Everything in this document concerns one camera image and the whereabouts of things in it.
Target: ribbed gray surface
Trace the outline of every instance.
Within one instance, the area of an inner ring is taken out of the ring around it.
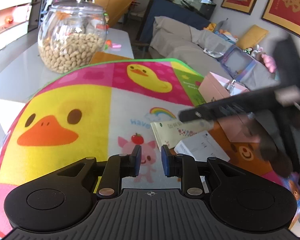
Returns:
[[[101,200],[79,225],[63,232],[34,234],[15,229],[7,240],[292,240],[288,230],[269,234],[236,231],[220,223],[203,201],[183,197],[177,189],[125,189]]]

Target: glass jar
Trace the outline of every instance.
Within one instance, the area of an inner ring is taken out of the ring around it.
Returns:
[[[46,67],[67,73],[87,65],[106,42],[105,11],[81,0],[54,3],[39,29],[38,49]]]

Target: pile of peanuts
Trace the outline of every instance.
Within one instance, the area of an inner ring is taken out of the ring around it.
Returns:
[[[55,41],[42,41],[38,46],[44,64],[57,73],[67,73],[75,68],[87,65],[96,51],[103,49],[105,40],[93,33],[72,33]]]

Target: pink stuffed toy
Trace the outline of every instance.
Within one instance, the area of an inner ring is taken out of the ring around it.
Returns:
[[[277,69],[274,58],[268,56],[267,54],[262,54],[261,57],[263,58],[263,61],[265,63],[264,65],[268,68],[270,73],[274,73],[275,70]]]

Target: gold picture border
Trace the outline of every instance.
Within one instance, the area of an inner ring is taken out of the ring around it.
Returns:
[[[300,26],[299,25],[270,13],[270,9],[272,7],[273,2],[274,2],[274,0],[268,0],[266,9],[262,15],[262,19],[300,37]]]
[[[251,0],[249,6],[244,6],[244,5],[240,5],[240,4],[234,4],[234,3],[227,2],[227,0],[223,0],[221,7],[251,15],[256,2],[257,2],[257,0]]]

